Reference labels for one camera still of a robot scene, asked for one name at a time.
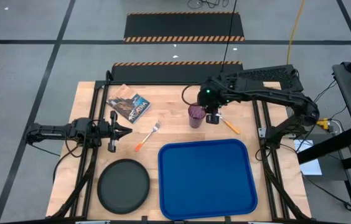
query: black plate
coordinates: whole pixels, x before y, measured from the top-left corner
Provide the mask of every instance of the black plate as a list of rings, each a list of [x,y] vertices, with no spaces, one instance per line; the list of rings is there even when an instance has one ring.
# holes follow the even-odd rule
[[[98,198],[109,212],[126,214],[141,206],[149,192],[146,169],[132,159],[120,159],[102,172]]]

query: blue plastic tray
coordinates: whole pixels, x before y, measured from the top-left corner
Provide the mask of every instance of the blue plastic tray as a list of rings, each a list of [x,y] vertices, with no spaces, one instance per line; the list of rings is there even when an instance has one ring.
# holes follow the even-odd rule
[[[166,144],[159,196],[171,220],[251,213],[257,206],[246,146],[236,139]]]

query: wooden tabletop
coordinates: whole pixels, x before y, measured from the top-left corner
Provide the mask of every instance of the wooden tabletop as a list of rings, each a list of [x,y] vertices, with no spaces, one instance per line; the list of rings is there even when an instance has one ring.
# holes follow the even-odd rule
[[[265,83],[265,85],[273,88],[279,88],[279,83]],[[80,117],[88,117],[91,99],[93,96],[93,87],[94,82],[80,82],[78,84],[69,121],[73,121],[74,119]],[[159,152],[160,148],[170,142],[190,142],[230,138],[239,139],[248,149],[251,169],[258,195],[258,205],[254,212],[247,215],[231,216],[231,220],[271,220],[263,165],[260,161],[255,159],[255,153],[259,149],[259,142],[252,102],[233,102],[221,109],[223,117],[235,125],[241,131],[240,134],[235,134],[223,122],[220,122],[218,125],[203,122],[200,128],[193,129],[189,126],[188,122],[188,106],[181,100],[181,91],[184,86],[166,85],[130,87],[145,99],[150,101],[151,107],[135,124],[131,124],[122,116],[118,117],[119,124],[132,128],[133,132],[116,142],[116,153],[110,153],[107,151],[108,140],[103,139],[103,147],[99,149],[98,160],[96,163],[93,190],[91,192],[90,209],[88,212],[89,220],[141,220],[141,217],[144,215],[148,217],[148,220],[168,220],[162,214],[159,206],[157,153]],[[110,86],[109,95],[114,93],[118,88],[119,86]],[[198,92],[199,86],[192,86],[185,92],[185,99],[191,103],[195,102]],[[98,105],[96,107],[97,116],[100,107],[99,104],[100,100],[98,100]],[[278,125],[287,118],[284,106],[270,103],[268,104],[268,108],[271,122],[274,126]],[[109,113],[111,110],[112,108],[106,105],[105,117],[107,119],[110,117]],[[261,103],[259,103],[259,110],[262,117],[262,126],[265,127]],[[139,152],[135,152],[134,148],[144,139],[146,134],[151,131],[157,120],[160,120],[161,122],[161,127],[158,132],[152,134]],[[292,140],[283,139],[282,143],[294,148]],[[72,148],[74,143],[69,142],[69,146]],[[66,153],[67,150],[65,147],[63,147],[62,155]],[[301,211],[310,217],[311,213],[300,174],[297,156],[291,150],[281,146],[281,148],[278,149],[278,158],[286,192],[290,195],[294,203],[301,209]],[[147,169],[151,179],[151,188],[146,201],[137,210],[125,215],[117,215],[105,210],[98,200],[96,191],[96,185],[103,169],[118,159],[134,159],[140,162]],[[74,189],[79,161],[79,158],[68,156],[59,165],[47,209],[47,215],[52,215],[55,213]],[[274,194],[277,201],[278,216],[282,217],[279,206],[279,195],[275,188]],[[80,194],[77,215],[81,215],[83,201],[84,192]],[[203,220],[224,221],[224,217],[200,218],[196,221]]]

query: book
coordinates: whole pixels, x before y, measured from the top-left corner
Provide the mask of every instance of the book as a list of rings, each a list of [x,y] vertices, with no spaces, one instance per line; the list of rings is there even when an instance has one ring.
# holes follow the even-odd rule
[[[125,84],[123,84],[116,93],[111,95],[106,103],[132,124],[134,124],[151,105],[148,100]]]

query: floor mat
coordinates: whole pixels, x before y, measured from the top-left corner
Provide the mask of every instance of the floor mat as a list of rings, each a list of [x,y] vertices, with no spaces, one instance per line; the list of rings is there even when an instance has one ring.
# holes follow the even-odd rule
[[[142,12],[127,15],[125,42],[227,42],[232,12]],[[230,42],[243,41],[239,13]]]
[[[145,84],[158,83],[185,85],[204,82],[208,77],[218,75],[222,63],[220,61],[201,62],[129,62],[115,63],[112,75],[116,83]],[[239,61],[225,61],[224,72],[240,72],[243,70]]]

